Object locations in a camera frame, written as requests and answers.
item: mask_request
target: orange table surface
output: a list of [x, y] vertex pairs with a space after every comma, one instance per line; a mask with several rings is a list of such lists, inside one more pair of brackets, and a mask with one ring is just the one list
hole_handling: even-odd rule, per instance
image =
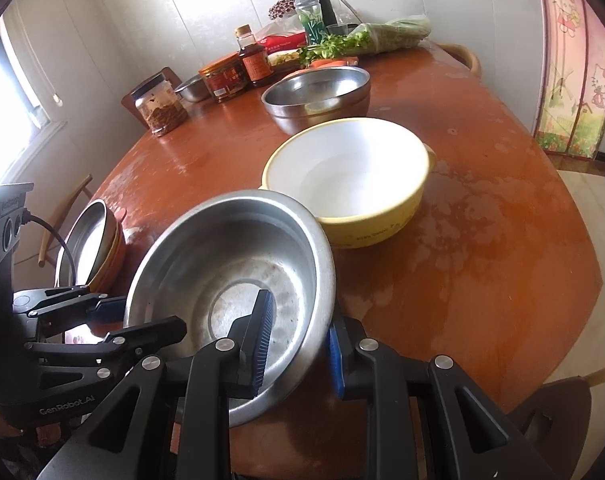
[[[538, 388], [582, 331], [601, 288], [594, 248], [563, 181], [532, 136], [474, 76], [429, 42], [361, 60], [369, 116], [435, 150], [416, 216], [390, 239], [334, 250], [345, 315], [400, 354], [447, 354], [505, 411]], [[282, 133], [252, 90], [212, 100], [165, 137], [147, 132], [96, 193], [128, 251], [112, 293], [126, 294], [153, 242], [213, 196], [256, 189]], [[279, 406], [233, 428], [235, 471], [269, 478], [362, 473], [365, 407], [331, 390], [321, 356]]]

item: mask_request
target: floor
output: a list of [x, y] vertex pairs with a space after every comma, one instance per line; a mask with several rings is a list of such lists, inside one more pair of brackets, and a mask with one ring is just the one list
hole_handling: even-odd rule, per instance
[[[605, 159], [605, 153], [598, 154]], [[572, 156], [547, 153], [551, 163], [557, 170], [578, 171], [579, 173], [590, 173], [605, 176], [604, 160], [581, 160]]]
[[[586, 376], [605, 367], [605, 176], [559, 171], [576, 202], [594, 244], [603, 288], [582, 334], [548, 382]], [[595, 386], [587, 440], [573, 480], [579, 480], [605, 445], [605, 384]]]

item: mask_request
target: black cable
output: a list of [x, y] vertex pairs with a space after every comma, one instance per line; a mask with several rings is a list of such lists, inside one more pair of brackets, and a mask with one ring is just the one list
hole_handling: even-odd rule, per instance
[[56, 238], [56, 240], [58, 240], [58, 243], [62, 247], [62, 250], [65, 253], [65, 256], [67, 256], [67, 258], [69, 259], [69, 266], [71, 269], [70, 285], [76, 285], [76, 265], [73, 263], [73, 256], [71, 256], [71, 251], [69, 250], [69, 248], [67, 247], [67, 244], [62, 239], [62, 236], [60, 236], [58, 234], [58, 231], [56, 229], [54, 229], [53, 227], [51, 227], [48, 222], [46, 222], [39, 216], [32, 214], [31, 211], [29, 211], [29, 209], [25, 208], [24, 212], [23, 212], [22, 223], [26, 224], [28, 222], [36, 222], [37, 224], [39, 224], [42, 227], [44, 227], [45, 229], [47, 229], [54, 236], [54, 238]]

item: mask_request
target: cartoon print curtain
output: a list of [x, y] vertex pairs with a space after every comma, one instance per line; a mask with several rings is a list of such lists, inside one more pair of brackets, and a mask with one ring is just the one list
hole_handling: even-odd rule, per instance
[[534, 136], [548, 152], [593, 158], [605, 127], [605, 27], [585, 0], [543, 0], [545, 81]]

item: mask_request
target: sauce jar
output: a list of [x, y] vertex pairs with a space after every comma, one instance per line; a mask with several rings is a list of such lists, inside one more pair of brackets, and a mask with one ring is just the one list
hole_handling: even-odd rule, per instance
[[236, 97], [249, 84], [249, 76], [237, 52], [209, 63], [198, 73], [219, 103]]
[[151, 133], [157, 137], [172, 131], [189, 117], [162, 73], [135, 89], [132, 98]]
[[251, 84], [259, 87], [276, 82], [278, 75], [274, 74], [274, 69], [269, 64], [265, 47], [256, 43], [256, 38], [251, 33], [251, 27], [243, 25], [238, 27], [234, 33], [238, 46], [240, 46], [238, 57], [245, 65]]

